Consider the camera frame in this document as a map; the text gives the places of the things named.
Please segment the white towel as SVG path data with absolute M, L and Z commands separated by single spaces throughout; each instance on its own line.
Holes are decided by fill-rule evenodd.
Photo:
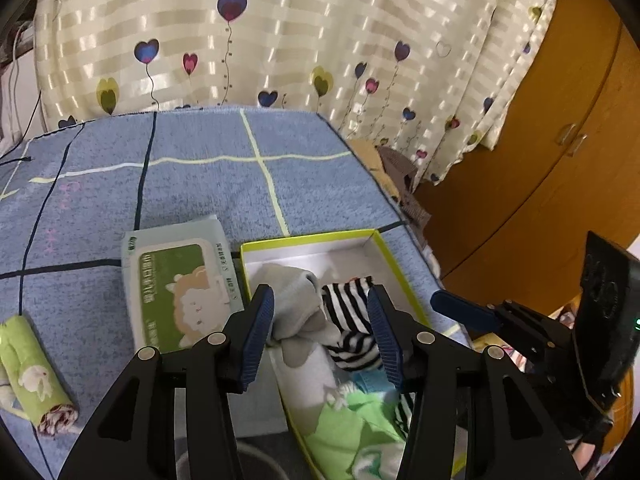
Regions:
M 229 393 L 228 404 L 237 438 L 263 437 L 288 431 L 269 350 L 262 354 L 254 382 L 242 394 Z

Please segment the green towel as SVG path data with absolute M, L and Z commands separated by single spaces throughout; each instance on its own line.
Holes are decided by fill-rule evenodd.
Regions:
M 78 419 L 78 409 L 21 315 L 1 323 L 1 408 L 49 437 L 71 432 Z

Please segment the blue face mask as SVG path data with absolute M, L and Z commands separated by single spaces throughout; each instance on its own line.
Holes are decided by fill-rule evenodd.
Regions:
M 395 386 L 388 380 L 386 371 L 378 370 L 358 370 L 352 373 L 350 379 L 357 388 L 364 393 L 390 393 L 395 392 Z

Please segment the wet wipes pack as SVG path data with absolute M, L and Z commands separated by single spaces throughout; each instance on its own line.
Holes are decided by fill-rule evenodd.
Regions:
M 229 243 L 213 214 L 127 232 L 122 279 L 136 349 L 190 348 L 244 309 Z

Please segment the wooden wardrobe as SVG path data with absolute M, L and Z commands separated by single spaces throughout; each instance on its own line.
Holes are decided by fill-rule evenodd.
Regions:
M 639 51 L 608 0 L 558 0 L 494 148 L 420 185 L 450 292 L 549 313 L 578 293 L 586 238 L 639 234 Z

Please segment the heart pattern curtain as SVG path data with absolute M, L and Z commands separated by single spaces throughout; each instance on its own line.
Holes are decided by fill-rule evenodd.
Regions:
M 320 114 L 440 182 L 493 148 L 556 0 L 38 0 L 48 127 L 139 110 Z

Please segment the grey sock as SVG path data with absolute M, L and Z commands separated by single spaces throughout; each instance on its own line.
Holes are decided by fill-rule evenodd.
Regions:
M 313 273 L 267 263 L 256 278 L 273 291 L 274 313 L 268 344 L 281 348 L 287 366 L 301 367 L 317 346 L 338 343 L 341 331 L 323 310 L 321 286 Z

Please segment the green lidded white box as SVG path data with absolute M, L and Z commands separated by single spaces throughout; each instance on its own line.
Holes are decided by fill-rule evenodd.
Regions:
M 367 302 L 375 285 L 398 310 L 460 344 L 465 330 L 435 313 L 439 290 L 405 228 L 260 240 L 240 249 L 249 290 L 269 285 L 267 356 L 294 434 L 320 479 L 391 479 L 412 409 L 383 376 Z

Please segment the clear lidded dark jar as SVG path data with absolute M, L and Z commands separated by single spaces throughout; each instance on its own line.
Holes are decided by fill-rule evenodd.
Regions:
M 236 441 L 244 479 L 288 480 L 285 470 L 269 455 L 256 446 Z M 177 479 L 191 479 L 189 454 L 184 452 L 176 461 Z

